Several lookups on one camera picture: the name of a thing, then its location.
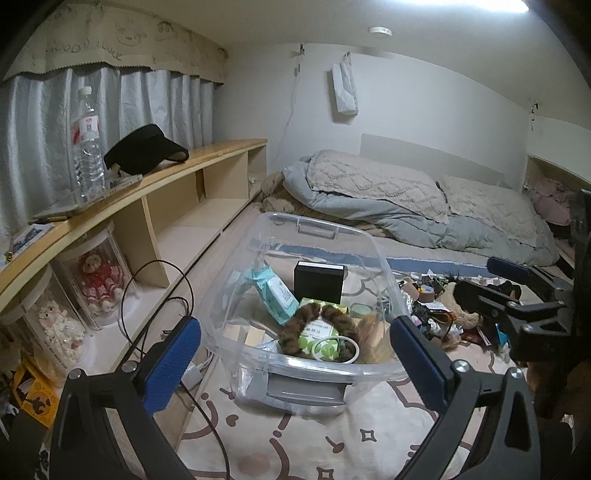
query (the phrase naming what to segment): wooden bookshelf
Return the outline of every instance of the wooden bookshelf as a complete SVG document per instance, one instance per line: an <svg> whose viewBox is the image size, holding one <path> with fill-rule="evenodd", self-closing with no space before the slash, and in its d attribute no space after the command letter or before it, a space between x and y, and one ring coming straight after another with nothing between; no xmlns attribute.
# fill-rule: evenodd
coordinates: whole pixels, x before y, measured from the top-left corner
<svg viewBox="0 0 591 480"><path fill-rule="evenodd" d="M259 193L266 140L237 140L196 148L183 164L163 166L53 228L0 272L0 311L62 250L112 219L113 234L132 272L155 259L184 273ZM139 276L139 306L125 318L132 338L181 281L173 267L155 263ZM119 329L93 335L99 355L92 372L113 370L127 349Z"/></svg>

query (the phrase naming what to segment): white wall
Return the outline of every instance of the white wall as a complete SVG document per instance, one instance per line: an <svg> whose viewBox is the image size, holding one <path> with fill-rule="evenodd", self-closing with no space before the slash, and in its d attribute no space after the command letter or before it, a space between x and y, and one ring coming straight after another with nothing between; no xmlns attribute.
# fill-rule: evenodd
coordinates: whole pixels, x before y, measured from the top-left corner
<svg viewBox="0 0 591 480"><path fill-rule="evenodd" d="M269 139L268 171L332 148L358 154L363 133L394 137L467 158L506 175L517 187L525 170L528 114L469 78L391 53L309 44L290 115L299 45L230 50L228 79L215 94L215 140ZM332 64L353 52L359 115L335 111Z"/></svg>
<svg viewBox="0 0 591 480"><path fill-rule="evenodd" d="M529 129L530 155L551 161L591 181L591 131L561 120L536 116Z"/></svg>

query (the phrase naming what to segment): black box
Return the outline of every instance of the black box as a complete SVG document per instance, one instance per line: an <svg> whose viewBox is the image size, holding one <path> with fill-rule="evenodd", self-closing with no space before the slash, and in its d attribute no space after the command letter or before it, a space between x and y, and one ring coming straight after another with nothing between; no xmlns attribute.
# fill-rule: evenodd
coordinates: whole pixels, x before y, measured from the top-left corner
<svg viewBox="0 0 591 480"><path fill-rule="evenodd" d="M299 261L294 269L294 295L340 304L343 293L344 265Z"/></svg>

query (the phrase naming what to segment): teddy bear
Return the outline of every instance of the teddy bear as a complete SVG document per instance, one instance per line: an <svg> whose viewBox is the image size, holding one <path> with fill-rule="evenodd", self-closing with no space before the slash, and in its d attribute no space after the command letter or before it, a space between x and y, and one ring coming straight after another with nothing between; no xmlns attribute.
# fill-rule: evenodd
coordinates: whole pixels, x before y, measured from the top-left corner
<svg viewBox="0 0 591 480"><path fill-rule="evenodd" d="M123 298L124 274L120 265L90 251L80 258L82 296L93 314L112 311Z"/></svg>
<svg viewBox="0 0 591 480"><path fill-rule="evenodd" d="M47 340L66 364L66 368L73 367L82 355L80 347L86 335L84 326L69 316L66 309L60 310L55 300L48 300L39 308L38 318Z"/></svg>

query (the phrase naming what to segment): red dressed doll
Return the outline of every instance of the red dressed doll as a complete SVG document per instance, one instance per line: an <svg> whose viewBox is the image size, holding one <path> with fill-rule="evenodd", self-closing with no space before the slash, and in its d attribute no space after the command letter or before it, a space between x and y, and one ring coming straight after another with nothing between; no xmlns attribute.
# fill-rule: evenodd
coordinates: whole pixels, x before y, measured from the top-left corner
<svg viewBox="0 0 591 480"><path fill-rule="evenodd" d="M79 268L82 295L90 311L94 314L112 311L123 297L123 269L102 258L98 249L80 257Z"/></svg>

